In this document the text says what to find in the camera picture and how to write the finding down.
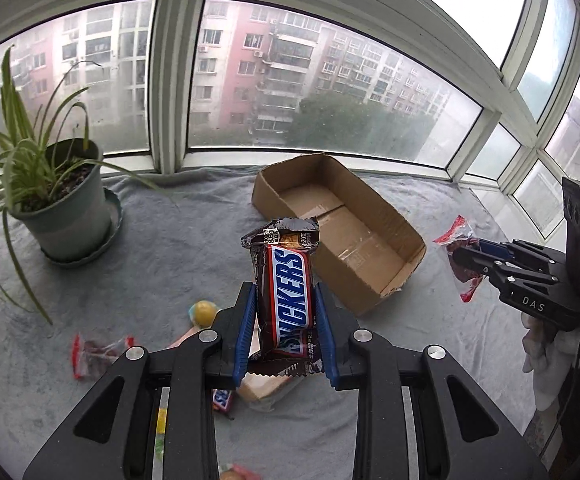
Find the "open cardboard box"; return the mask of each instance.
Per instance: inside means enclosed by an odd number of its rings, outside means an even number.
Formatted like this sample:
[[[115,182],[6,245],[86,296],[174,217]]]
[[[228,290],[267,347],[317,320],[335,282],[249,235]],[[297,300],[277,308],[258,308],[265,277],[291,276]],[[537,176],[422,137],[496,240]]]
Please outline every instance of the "open cardboard box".
[[[267,219],[317,217],[320,244],[312,266],[357,315],[400,288],[426,254],[423,239],[397,210],[323,153],[264,168],[252,203]]]

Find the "soil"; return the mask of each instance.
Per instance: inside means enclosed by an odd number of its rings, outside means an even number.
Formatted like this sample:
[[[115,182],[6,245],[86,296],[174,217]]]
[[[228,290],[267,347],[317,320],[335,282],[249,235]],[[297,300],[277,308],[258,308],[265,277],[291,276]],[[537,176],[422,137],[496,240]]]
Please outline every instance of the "soil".
[[[21,212],[22,213],[33,213],[35,211],[40,211],[43,208],[52,205],[54,202],[58,202],[64,196],[67,196],[72,191],[77,189],[79,185],[86,180],[86,177],[90,174],[94,168],[93,164],[85,164],[74,170],[66,178],[63,179],[61,184],[59,184],[59,189],[53,200],[43,200],[39,196],[32,196],[21,201]]]

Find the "tree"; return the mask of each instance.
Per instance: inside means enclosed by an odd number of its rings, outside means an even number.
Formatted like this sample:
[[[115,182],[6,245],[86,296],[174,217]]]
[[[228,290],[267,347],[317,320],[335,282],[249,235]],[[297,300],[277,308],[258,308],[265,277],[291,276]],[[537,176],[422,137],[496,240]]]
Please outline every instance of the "tree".
[[[336,92],[301,101],[288,131],[288,145],[414,160],[435,122],[432,117],[388,111]]]

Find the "plant pot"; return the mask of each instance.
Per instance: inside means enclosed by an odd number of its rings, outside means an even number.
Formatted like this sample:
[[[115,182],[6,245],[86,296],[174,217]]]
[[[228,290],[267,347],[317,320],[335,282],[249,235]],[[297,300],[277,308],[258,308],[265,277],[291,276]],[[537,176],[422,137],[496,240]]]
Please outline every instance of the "plant pot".
[[[83,149],[83,139],[61,140],[56,146],[56,164],[63,162],[72,145],[71,156],[102,160],[99,147],[89,141]],[[50,159],[54,145],[46,149]],[[94,166],[86,179],[68,195],[52,205],[32,213],[13,212],[41,245],[46,255],[58,262],[79,260],[95,251],[110,228],[110,213],[101,182],[101,167]]]

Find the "gloved hand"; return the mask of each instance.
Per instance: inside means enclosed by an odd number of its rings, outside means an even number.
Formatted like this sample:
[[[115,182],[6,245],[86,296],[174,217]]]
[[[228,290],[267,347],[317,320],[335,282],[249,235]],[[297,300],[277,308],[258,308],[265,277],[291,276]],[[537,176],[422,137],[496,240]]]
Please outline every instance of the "gloved hand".
[[[526,374],[534,370],[532,378],[534,403],[542,412],[550,407],[570,367],[575,365],[580,328],[571,332],[557,332],[554,340],[550,342],[551,334],[549,330],[546,330],[543,321],[522,313],[521,322],[528,329],[528,333],[523,338],[526,351],[523,370]]]

